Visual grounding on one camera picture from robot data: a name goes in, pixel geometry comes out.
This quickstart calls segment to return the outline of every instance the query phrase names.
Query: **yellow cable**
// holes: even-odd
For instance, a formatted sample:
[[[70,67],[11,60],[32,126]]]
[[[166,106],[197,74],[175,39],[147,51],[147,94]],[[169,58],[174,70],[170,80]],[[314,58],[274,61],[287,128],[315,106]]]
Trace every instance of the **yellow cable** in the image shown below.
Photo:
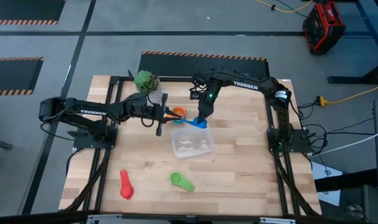
[[[259,2],[259,3],[262,3],[262,4],[266,5],[266,6],[272,7],[272,6],[269,5],[268,3],[265,3],[265,2],[263,2],[263,1],[261,1],[261,0],[254,0],[254,1]],[[298,9],[292,10],[292,11],[282,10],[282,9],[277,8],[277,7],[275,7],[275,9],[276,9],[277,11],[280,11],[280,12],[291,13],[291,12],[296,12],[296,11],[298,11],[298,10],[300,10],[300,9],[303,9],[303,8],[306,7],[307,5],[311,4],[311,2],[313,2],[313,0],[310,0],[310,1],[309,1],[308,3],[306,3],[305,5],[299,7]]]
[[[330,101],[327,101],[327,100],[324,100],[324,99],[322,99],[322,100],[324,101],[324,104],[337,104],[337,103],[342,103],[342,102],[344,102],[344,101],[347,101],[347,100],[353,99],[353,98],[355,98],[355,97],[357,97],[357,96],[360,96],[360,95],[363,95],[363,94],[365,94],[365,93],[370,93],[371,91],[374,91],[374,90],[378,90],[378,86],[375,87],[375,88],[373,88],[373,89],[371,89],[371,90],[367,90],[367,91],[364,91],[364,92],[362,92],[362,93],[358,93],[358,94],[356,94],[356,95],[353,95],[353,96],[347,97],[347,98],[342,99],[342,100],[338,100],[338,101],[334,101],[334,102],[330,102]]]

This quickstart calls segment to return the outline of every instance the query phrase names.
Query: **green measuring scoop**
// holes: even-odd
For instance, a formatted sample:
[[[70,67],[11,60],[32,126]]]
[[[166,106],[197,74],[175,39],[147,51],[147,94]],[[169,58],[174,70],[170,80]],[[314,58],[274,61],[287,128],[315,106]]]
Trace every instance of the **green measuring scoop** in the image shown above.
[[[171,174],[171,182],[173,185],[180,186],[187,191],[190,191],[190,192],[194,191],[194,185],[192,185],[190,181],[184,178],[181,173],[173,172]]]

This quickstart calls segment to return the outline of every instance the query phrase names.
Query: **white cable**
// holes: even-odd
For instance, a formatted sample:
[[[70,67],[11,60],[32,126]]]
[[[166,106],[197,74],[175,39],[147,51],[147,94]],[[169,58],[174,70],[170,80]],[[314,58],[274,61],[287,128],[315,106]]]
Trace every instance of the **white cable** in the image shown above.
[[[317,154],[317,155],[310,156],[310,158],[312,158],[312,157],[316,157],[316,156],[321,156],[321,155],[323,155],[323,154],[330,153],[330,152],[333,152],[333,151],[337,151],[338,149],[343,149],[343,148],[346,148],[346,147],[349,147],[349,146],[354,146],[354,145],[356,145],[356,144],[360,144],[360,143],[365,142],[365,141],[367,141],[367,140],[374,139],[374,138],[377,137],[377,136],[378,136],[378,133],[375,134],[375,135],[373,135],[373,136],[368,137],[367,139],[363,139],[363,140],[360,140],[360,141],[358,141],[358,142],[354,142],[354,143],[348,144],[348,145],[346,145],[346,146],[341,146],[341,147],[338,147],[338,148],[335,148],[335,149],[332,149],[332,150],[328,150],[328,151],[326,151],[326,152],[322,152],[321,154]]]

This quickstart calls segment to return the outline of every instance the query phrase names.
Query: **green succulent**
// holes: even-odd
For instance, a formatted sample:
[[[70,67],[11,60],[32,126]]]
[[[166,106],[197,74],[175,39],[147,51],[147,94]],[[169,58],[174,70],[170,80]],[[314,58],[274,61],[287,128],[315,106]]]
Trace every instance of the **green succulent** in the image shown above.
[[[151,93],[159,85],[159,80],[151,72],[143,70],[133,77],[133,82],[142,93]]]

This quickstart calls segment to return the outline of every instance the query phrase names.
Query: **potted plant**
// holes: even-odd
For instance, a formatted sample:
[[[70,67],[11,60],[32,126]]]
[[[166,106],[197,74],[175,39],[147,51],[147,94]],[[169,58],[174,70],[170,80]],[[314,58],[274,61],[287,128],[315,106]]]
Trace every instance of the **potted plant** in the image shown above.
[[[148,94],[148,104],[161,104],[163,98],[163,90],[160,85],[159,78],[149,71],[140,71],[133,77],[133,82],[138,91]]]

